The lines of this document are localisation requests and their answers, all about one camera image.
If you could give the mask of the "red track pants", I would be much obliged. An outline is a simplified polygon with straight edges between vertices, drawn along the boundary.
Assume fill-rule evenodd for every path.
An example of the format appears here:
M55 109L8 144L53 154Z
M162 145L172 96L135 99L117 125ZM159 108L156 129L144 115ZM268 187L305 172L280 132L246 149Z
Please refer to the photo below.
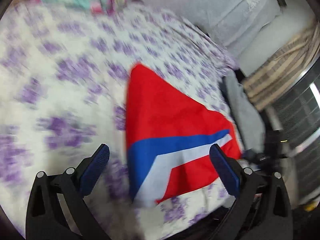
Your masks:
M203 188L218 174L213 144L233 159L241 150L233 124L186 96L142 64L130 74L126 101L130 197L139 207Z

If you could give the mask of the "grey garment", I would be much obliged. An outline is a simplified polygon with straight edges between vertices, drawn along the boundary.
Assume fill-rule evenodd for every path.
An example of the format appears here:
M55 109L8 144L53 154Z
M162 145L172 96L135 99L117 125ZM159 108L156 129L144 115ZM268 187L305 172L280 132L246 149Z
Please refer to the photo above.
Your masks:
M229 106L244 148L255 153L263 152L265 125L257 109L248 100L234 72L229 72L222 78L220 90Z

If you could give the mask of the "striped beige curtain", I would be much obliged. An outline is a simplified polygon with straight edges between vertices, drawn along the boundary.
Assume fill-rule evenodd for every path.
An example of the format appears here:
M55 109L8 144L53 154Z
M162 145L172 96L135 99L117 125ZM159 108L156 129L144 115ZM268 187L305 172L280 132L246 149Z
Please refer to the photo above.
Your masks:
M319 53L319 22L296 34L242 82L249 101L262 111L274 103Z

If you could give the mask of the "purple floral bedspread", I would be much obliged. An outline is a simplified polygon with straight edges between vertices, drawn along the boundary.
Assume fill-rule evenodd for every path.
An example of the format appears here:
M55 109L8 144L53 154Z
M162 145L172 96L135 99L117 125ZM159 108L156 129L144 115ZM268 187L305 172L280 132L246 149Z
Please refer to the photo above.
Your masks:
M131 3L108 15L20 3L1 19L1 207L21 236L39 171L60 174L100 144L110 162L85 201L112 239L164 239L227 199L220 180L149 209L131 207L125 92L141 62L230 117L219 82L238 65L186 19Z

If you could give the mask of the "white lace bed curtain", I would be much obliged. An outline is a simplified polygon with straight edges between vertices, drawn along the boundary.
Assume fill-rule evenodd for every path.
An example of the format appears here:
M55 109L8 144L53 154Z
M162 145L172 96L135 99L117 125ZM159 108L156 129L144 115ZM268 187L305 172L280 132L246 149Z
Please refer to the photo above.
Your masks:
M201 28L238 57L261 28L281 14L277 0L143 0L167 8Z

